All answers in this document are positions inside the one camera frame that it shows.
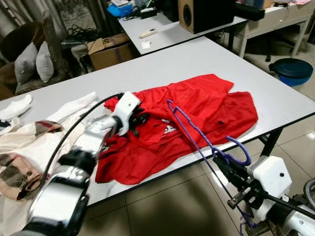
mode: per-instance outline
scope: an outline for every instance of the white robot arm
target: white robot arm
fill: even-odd
[[[29,223],[12,236],[75,236],[79,233],[96,157],[107,139],[133,130],[137,123],[145,120],[145,117],[137,117],[139,105],[140,100],[126,92],[110,116],[90,120],[84,134],[73,149],[59,159],[60,166],[35,198]],[[284,236],[292,230],[300,236],[315,236],[315,211],[311,209],[315,202],[312,199],[314,205],[310,207],[307,201],[303,204],[286,196],[292,181],[281,158],[263,156],[248,169],[233,160],[227,164],[219,156],[214,157],[214,162],[239,191],[227,202],[232,209],[245,201],[257,210],[256,216],[262,222],[268,219],[280,225]],[[307,193],[314,184],[315,181],[312,186],[307,185]],[[250,236],[264,232],[264,227],[248,229]]]

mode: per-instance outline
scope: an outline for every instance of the gray cushion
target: gray cushion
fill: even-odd
[[[35,72],[37,49],[34,43],[29,46],[16,58],[14,62],[14,72],[18,84],[25,84],[32,78]]]
[[[36,57],[36,69],[44,83],[47,83],[54,75],[54,65],[46,41],[39,48]]]

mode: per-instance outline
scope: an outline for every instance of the white table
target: white table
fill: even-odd
[[[99,98],[103,98],[126,90],[140,91],[210,73],[234,82],[231,92],[249,91],[252,94],[259,120],[239,140],[246,143],[271,133],[274,138],[268,140],[267,148],[264,148],[266,154],[273,148],[277,135],[283,127],[315,114],[314,101],[215,42],[201,37],[157,53],[35,90],[31,92],[33,96],[31,109],[22,119],[26,123],[44,119],[65,102],[78,99],[92,91],[96,91]],[[19,100],[24,96],[23,94],[1,101],[0,110],[11,101]],[[232,143],[220,146],[222,150],[233,147]],[[210,155],[208,148],[203,148],[202,151],[205,155]],[[201,161],[201,157],[197,153],[183,156],[142,183],[170,174],[198,161]],[[116,181],[103,184],[91,182],[88,190],[91,195],[90,205],[140,186],[123,185]]]
[[[183,43],[194,38],[201,37],[205,34],[215,32],[221,29],[228,27],[236,27],[239,24],[244,24],[248,20],[234,17],[234,21],[230,24],[216,27],[204,32],[197,34],[190,33],[188,30],[184,29],[179,25],[179,22],[171,22],[166,16],[162,13],[158,13],[154,17],[149,17],[146,19],[131,19],[124,21],[123,19],[119,20],[119,23],[125,30],[126,34],[129,36],[137,50],[141,55],[145,55],[151,52],[155,52],[164,48],[174,46],[179,43]],[[157,33],[146,38],[139,38],[139,34],[149,31],[150,29],[156,29]],[[229,50],[232,50],[234,35],[231,34],[229,38]],[[144,49],[142,43],[150,41],[150,48]]]
[[[241,39],[239,56],[244,57],[247,40],[287,26],[301,24],[291,57],[295,57],[301,45],[305,30],[315,8],[315,0],[305,5],[289,5],[286,7],[269,7],[265,10],[265,17],[259,21],[248,21],[245,26],[238,28],[237,38]]]

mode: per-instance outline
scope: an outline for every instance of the red shirt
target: red shirt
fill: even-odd
[[[138,126],[139,137],[132,132],[114,136],[107,142],[109,149],[99,156],[96,182],[113,179],[122,184],[137,184],[157,173],[177,158],[195,151],[167,106],[179,106],[214,145],[227,142],[227,135],[237,138],[258,120],[252,97],[248,92],[228,93],[233,83],[216,75],[202,75],[168,86],[134,93],[150,117]],[[112,111],[116,98],[105,103]],[[200,148],[206,142],[177,113]]]

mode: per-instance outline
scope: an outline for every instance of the speaker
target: speaker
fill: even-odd
[[[170,21],[176,22],[178,18],[178,0],[162,0],[163,14]]]
[[[245,4],[235,3],[235,15],[251,21],[259,21],[265,17],[265,10]]]
[[[199,33],[233,22],[235,0],[178,0],[180,25]]]

